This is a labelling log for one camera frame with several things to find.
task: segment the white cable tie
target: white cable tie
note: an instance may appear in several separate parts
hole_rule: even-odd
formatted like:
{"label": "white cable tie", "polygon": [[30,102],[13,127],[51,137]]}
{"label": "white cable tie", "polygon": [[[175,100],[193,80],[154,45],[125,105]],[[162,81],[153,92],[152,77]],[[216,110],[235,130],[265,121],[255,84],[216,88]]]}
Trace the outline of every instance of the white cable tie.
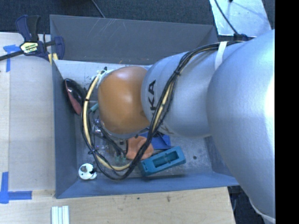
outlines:
{"label": "white cable tie", "polygon": [[228,42],[220,42],[219,48],[217,50],[216,59],[215,59],[215,70],[217,70],[222,63],[222,57],[227,43]]}

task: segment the wire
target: wire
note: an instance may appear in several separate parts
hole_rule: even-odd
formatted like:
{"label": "wire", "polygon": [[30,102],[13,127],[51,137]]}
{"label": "wire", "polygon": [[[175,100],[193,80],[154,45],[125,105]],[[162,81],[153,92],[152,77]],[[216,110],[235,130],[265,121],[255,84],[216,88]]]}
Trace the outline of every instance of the wire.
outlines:
{"label": "wire", "polygon": [[228,25],[233,29],[233,31],[234,31],[235,33],[239,34],[239,33],[237,32],[237,30],[233,27],[233,25],[229,22],[229,20],[227,19],[227,17],[225,16],[225,14],[224,14],[224,12],[222,11],[222,9],[220,8],[220,6],[219,6],[217,0],[214,0],[214,1],[215,1],[215,3],[216,3],[216,6],[218,7],[219,11],[221,12],[223,18],[224,18],[224,19],[226,20],[226,22],[228,23]]}
{"label": "wire", "polygon": [[106,17],[104,16],[104,14],[102,13],[101,9],[99,8],[99,6],[96,4],[96,2],[95,2],[94,0],[91,0],[91,1],[93,2],[93,4],[95,5],[95,7],[97,8],[97,10],[99,11],[99,13],[101,14],[101,16],[102,16],[103,18],[106,18]]}
{"label": "wire", "polygon": [[[227,46],[232,45],[238,43],[236,42],[228,42]],[[125,178],[127,178],[132,171],[134,170],[135,166],[139,163],[139,161],[141,160],[143,154],[145,153],[146,149],[149,147],[152,138],[156,135],[156,133],[158,132],[158,128],[159,126],[162,124],[167,112],[170,109],[171,103],[172,103],[172,99],[174,96],[174,90],[175,90],[175,86],[177,83],[177,79],[180,76],[180,74],[182,73],[182,71],[184,70],[185,66],[189,63],[189,61],[198,53],[204,52],[204,51],[211,51],[211,50],[217,50],[219,48],[220,43],[214,43],[214,44],[210,44],[210,45],[206,45],[203,47],[199,47],[194,49],[193,51],[187,52],[186,54],[184,54],[184,56],[181,58],[177,68],[175,69],[175,71],[173,72],[173,74],[171,75],[171,77],[169,78],[169,80],[167,81],[164,90],[162,91],[162,94],[160,96],[160,99],[158,101],[158,104],[156,106],[156,109],[154,111],[154,115],[153,118],[151,120],[150,126],[149,126],[149,132],[148,132],[148,136],[147,139],[145,141],[145,143],[141,146],[141,148],[138,150],[135,158],[127,165],[122,166],[122,167],[115,167],[109,164],[109,162],[107,160],[104,160],[102,157],[100,157],[99,155],[96,155],[96,151],[92,150],[92,154],[95,157],[97,166],[99,168],[99,170],[101,172],[103,172],[104,175],[106,175],[107,177],[109,177],[112,180],[123,180]],[[83,129],[83,136],[85,136],[85,140],[87,145],[89,146],[89,148],[92,148],[93,145],[91,143],[90,140],[90,136],[89,133],[86,130],[86,126],[87,126],[87,106],[89,103],[89,98],[91,95],[92,90],[94,89],[96,83],[98,81],[98,76],[96,76],[96,78],[92,81],[87,95],[86,95],[86,99],[83,105],[83,111],[82,111],[82,129]],[[103,166],[105,166],[106,168],[115,170],[115,171],[123,171],[125,169],[126,172],[123,175],[119,175],[118,177],[114,177],[109,175],[108,173],[106,173],[100,166],[100,164],[102,164]]]}

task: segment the wooden table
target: wooden table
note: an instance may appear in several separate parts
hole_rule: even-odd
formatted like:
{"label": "wooden table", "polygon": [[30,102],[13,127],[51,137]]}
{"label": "wooden table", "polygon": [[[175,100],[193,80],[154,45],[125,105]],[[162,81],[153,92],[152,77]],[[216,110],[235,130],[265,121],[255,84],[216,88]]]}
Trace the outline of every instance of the wooden table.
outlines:
{"label": "wooden table", "polygon": [[[8,171],[10,72],[0,62],[0,177]],[[51,207],[68,205],[71,224],[235,224],[226,187],[151,194],[56,199],[55,190],[33,190],[32,200],[0,204],[0,224],[51,222]]]}

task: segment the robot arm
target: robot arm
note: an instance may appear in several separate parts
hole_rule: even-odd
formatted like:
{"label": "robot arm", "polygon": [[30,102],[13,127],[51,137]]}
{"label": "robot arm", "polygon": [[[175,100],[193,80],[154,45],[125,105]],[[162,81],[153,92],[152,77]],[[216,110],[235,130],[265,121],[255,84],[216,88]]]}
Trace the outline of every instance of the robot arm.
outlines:
{"label": "robot arm", "polygon": [[[134,137],[149,123],[152,132],[170,136],[211,135],[253,206],[274,223],[274,36],[275,32],[270,31],[251,41],[228,46],[219,67],[215,66],[217,51],[199,49],[198,53],[167,57],[147,72],[133,71],[134,67],[111,72],[99,85],[100,113],[104,112],[100,104],[106,101],[106,111],[113,113],[109,99],[114,104],[127,100],[128,104],[138,105],[126,106],[128,115],[121,122],[115,121],[114,115],[106,116],[107,126],[104,123],[103,128],[123,139],[128,135]],[[120,85],[119,81],[126,77],[129,90],[141,91],[141,105],[138,92],[116,95],[110,91],[111,96],[105,96],[103,92],[107,89],[101,85],[105,79],[109,81],[108,77],[112,79],[109,87]],[[155,120],[156,117],[164,117],[163,122]],[[149,144],[148,139],[137,153],[138,158],[127,168],[140,161]]]}

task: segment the blue clamp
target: blue clamp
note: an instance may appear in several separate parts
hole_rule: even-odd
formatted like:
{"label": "blue clamp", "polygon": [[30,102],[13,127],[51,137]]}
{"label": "blue clamp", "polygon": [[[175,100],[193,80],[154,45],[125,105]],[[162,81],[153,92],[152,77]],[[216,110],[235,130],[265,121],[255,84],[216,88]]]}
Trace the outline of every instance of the blue clamp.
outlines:
{"label": "blue clamp", "polygon": [[0,203],[8,204],[10,200],[31,200],[32,191],[8,191],[8,172],[2,173]]}
{"label": "blue clamp", "polygon": [[184,163],[186,158],[183,151],[176,146],[140,161],[138,167],[143,176],[149,176]]}
{"label": "blue clamp", "polygon": [[56,47],[56,54],[59,59],[62,59],[64,56],[64,40],[61,36],[55,36],[54,41],[45,42],[39,41],[36,26],[40,19],[40,16],[28,16],[23,15],[19,17],[15,25],[17,27],[18,33],[22,35],[24,38],[24,43],[20,46],[22,50],[24,50],[23,45],[28,43],[37,44],[31,50],[24,50],[24,55],[26,56],[38,56],[47,61],[49,61],[49,52],[47,51],[47,46],[54,45]]}

